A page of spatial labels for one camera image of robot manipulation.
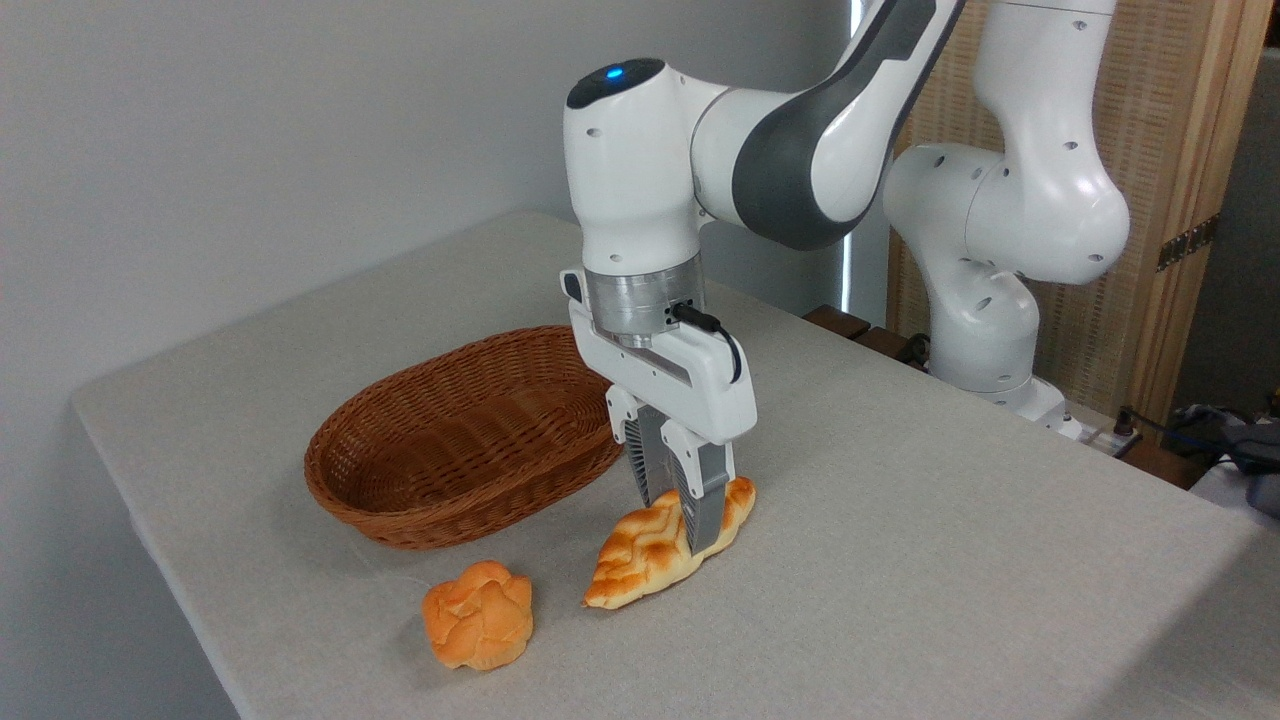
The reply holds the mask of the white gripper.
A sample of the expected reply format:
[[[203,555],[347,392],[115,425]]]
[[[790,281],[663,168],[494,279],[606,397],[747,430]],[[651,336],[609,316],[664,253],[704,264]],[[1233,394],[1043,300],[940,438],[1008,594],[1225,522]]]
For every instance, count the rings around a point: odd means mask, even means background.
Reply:
[[[611,424],[644,506],[676,488],[690,553],[707,551],[721,536],[726,487],[735,478],[727,442],[756,424],[745,352],[687,323],[644,348],[618,345],[593,325],[585,270],[570,268],[559,279],[582,360],[614,384],[605,393]]]

